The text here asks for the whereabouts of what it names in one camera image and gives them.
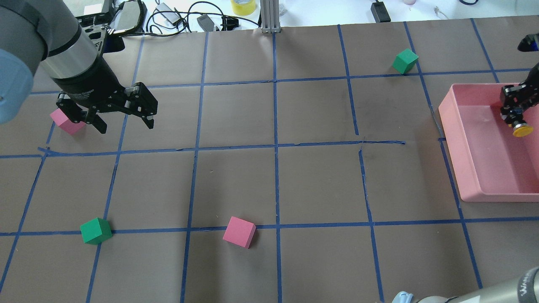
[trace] green block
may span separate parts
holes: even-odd
[[[410,49],[405,49],[397,55],[393,62],[393,67],[401,74],[407,73],[412,69],[419,57],[414,54]]]
[[[82,240],[86,244],[98,245],[112,237],[110,225],[101,218],[95,218],[84,223],[80,226],[80,232],[82,233]]]

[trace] pink block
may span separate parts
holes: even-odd
[[[84,122],[73,123],[69,118],[61,111],[60,108],[55,110],[50,114],[51,118],[54,120],[54,123],[61,129],[65,130],[69,135],[73,135],[78,132],[81,128],[84,127]]]
[[[248,249],[257,226],[240,218],[230,218],[223,240]]]
[[[539,202],[539,107],[524,113],[535,130],[514,137],[500,117],[503,85],[453,84],[439,107],[466,202]]]

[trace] pink bin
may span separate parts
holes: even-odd
[[[453,84],[439,110],[460,197],[466,202],[539,202],[539,111],[517,138],[500,117],[505,84]]]

